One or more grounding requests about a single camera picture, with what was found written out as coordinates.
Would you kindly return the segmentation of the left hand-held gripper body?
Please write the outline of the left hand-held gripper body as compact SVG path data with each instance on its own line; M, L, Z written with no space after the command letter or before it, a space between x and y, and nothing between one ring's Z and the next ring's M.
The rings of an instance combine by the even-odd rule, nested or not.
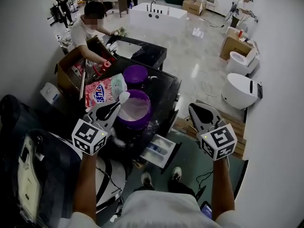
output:
M72 132L73 146L88 155L96 154L110 136L112 120L94 120L88 114L79 119Z

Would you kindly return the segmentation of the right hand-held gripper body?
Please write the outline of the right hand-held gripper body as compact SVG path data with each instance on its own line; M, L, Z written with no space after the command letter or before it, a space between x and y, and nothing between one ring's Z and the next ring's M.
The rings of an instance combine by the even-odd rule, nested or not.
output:
M220 119L214 125L201 125L198 128L198 141L199 148L216 161L234 152L237 137L232 125Z

